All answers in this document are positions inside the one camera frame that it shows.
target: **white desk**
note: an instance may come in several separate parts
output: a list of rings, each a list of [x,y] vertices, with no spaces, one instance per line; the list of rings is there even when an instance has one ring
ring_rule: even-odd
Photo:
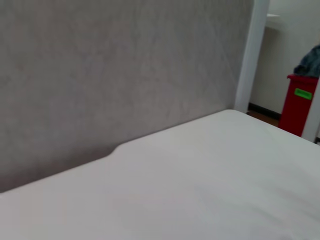
[[[233,110],[0,197],[1,240],[317,238],[320,147]]]

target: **red trash bin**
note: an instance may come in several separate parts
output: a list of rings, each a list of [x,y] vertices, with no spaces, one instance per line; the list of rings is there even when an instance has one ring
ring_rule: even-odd
[[[318,78],[291,74],[279,128],[301,137],[308,117]]]

